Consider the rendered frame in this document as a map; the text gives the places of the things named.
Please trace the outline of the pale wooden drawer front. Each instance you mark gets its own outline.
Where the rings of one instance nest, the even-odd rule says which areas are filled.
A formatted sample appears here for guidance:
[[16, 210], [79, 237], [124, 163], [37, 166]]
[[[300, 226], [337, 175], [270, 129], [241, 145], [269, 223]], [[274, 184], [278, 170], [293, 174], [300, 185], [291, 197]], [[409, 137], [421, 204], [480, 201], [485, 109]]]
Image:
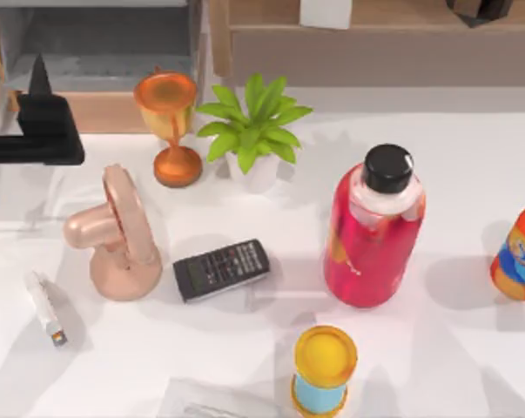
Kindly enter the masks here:
[[80, 133], [149, 133], [131, 91], [66, 91]]

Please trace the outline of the grey pierced drawer inside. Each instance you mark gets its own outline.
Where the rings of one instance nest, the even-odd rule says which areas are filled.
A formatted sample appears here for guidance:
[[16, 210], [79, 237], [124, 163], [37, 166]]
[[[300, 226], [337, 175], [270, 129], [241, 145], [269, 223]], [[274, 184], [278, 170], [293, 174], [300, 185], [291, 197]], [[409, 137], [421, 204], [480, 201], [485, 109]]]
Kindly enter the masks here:
[[201, 0], [0, 0], [9, 88], [37, 56], [54, 91], [130, 91], [155, 68], [196, 77]]

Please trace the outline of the orange gold trophy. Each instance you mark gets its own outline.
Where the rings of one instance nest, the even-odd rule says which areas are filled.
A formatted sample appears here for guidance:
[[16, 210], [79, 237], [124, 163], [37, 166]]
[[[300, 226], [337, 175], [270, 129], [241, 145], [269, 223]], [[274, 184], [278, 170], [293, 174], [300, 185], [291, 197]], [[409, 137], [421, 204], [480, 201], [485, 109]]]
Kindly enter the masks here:
[[202, 173], [202, 161], [180, 140], [192, 128], [197, 85], [191, 77], [156, 67], [133, 89], [146, 126], [165, 145], [153, 160], [156, 180], [167, 187], [186, 187]]

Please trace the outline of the pink desk fan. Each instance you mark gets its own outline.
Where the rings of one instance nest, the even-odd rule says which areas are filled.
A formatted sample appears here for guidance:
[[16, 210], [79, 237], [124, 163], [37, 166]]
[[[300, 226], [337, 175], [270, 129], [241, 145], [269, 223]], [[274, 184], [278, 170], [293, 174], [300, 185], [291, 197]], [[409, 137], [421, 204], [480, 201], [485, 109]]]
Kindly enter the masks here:
[[93, 248], [90, 277], [109, 300], [138, 300], [159, 283], [163, 271], [158, 247], [129, 172], [121, 165], [104, 169], [106, 201], [71, 215], [64, 223], [66, 242]]

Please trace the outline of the white marker pen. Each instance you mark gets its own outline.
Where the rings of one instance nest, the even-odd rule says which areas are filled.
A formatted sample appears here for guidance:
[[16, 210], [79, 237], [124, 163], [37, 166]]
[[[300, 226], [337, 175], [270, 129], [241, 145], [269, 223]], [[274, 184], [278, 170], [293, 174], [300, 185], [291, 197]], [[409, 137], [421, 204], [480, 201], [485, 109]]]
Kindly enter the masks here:
[[62, 347], [68, 340], [50, 300], [45, 281], [38, 273], [30, 272], [25, 276], [24, 283], [42, 328], [55, 347]]

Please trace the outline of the green plant in white pot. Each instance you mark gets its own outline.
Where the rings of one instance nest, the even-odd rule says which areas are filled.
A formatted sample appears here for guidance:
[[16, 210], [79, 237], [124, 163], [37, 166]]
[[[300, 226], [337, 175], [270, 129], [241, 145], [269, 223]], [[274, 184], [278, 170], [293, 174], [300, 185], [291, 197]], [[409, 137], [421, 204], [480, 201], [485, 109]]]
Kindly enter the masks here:
[[245, 102], [230, 88], [215, 84], [216, 100], [200, 104], [197, 112], [214, 117], [198, 130], [212, 138], [206, 160], [225, 159], [230, 177], [248, 192], [263, 193], [273, 187], [280, 162], [295, 165], [300, 140], [287, 126], [313, 112], [285, 94], [286, 78], [266, 83], [259, 73], [246, 81]]

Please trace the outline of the black calculator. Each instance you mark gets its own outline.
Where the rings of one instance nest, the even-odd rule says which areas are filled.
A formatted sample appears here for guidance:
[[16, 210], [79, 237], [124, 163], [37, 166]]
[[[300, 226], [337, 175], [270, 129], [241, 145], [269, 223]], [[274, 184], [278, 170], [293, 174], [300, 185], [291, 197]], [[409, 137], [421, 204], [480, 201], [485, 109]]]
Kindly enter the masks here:
[[173, 263], [184, 303], [212, 297], [260, 280], [270, 272], [270, 260], [258, 239], [250, 239]]

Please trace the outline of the white box on shelf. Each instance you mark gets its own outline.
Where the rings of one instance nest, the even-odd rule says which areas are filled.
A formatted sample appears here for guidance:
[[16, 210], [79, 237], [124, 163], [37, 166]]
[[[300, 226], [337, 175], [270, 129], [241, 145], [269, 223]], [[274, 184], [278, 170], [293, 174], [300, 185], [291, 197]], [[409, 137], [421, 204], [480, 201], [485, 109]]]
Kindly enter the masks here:
[[353, 0], [300, 0], [300, 25], [310, 28], [347, 30]]

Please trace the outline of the wooden open shelf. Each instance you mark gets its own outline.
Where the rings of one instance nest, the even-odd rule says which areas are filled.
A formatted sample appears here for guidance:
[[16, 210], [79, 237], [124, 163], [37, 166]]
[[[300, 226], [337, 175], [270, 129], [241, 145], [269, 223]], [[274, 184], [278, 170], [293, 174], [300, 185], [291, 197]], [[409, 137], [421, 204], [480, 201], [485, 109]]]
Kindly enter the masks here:
[[445, 0], [353, 0], [345, 30], [304, 27], [301, 0], [206, 0], [215, 74], [292, 86], [525, 87], [525, 0], [467, 26]]

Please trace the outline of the red bottle with black cap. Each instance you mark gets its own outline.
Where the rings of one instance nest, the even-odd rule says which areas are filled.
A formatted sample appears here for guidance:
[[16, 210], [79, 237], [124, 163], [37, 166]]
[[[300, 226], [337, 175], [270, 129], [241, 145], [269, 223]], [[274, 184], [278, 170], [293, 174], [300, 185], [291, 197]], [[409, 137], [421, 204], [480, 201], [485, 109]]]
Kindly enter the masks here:
[[398, 290], [426, 211], [414, 160], [400, 145], [371, 148], [333, 195], [323, 274], [332, 294], [377, 307]]

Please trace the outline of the blue can with yellow lid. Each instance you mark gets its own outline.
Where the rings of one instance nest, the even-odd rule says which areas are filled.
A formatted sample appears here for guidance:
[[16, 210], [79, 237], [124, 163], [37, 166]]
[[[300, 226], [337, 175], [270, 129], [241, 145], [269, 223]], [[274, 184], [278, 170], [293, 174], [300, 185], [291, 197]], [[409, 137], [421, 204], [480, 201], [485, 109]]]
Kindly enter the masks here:
[[358, 360], [357, 347], [343, 330], [314, 326], [297, 340], [292, 402], [304, 418], [334, 418], [347, 401], [347, 384]]

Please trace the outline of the black object on shelf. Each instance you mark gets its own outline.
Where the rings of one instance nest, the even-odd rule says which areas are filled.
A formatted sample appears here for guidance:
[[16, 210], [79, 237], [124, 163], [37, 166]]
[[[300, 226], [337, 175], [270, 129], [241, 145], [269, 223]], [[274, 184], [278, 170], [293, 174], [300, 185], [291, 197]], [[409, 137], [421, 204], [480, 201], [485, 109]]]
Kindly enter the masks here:
[[445, 0], [446, 6], [469, 28], [508, 15], [514, 0]]

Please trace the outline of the orange and blue can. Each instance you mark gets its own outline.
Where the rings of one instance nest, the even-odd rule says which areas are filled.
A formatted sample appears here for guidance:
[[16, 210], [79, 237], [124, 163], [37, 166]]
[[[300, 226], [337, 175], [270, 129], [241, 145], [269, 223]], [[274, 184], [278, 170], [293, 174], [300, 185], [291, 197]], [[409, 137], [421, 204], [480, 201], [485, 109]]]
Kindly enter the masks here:
[[501, 293], [512, 300], [525, 300], [525, 209], [495, 256], [490, 275]]

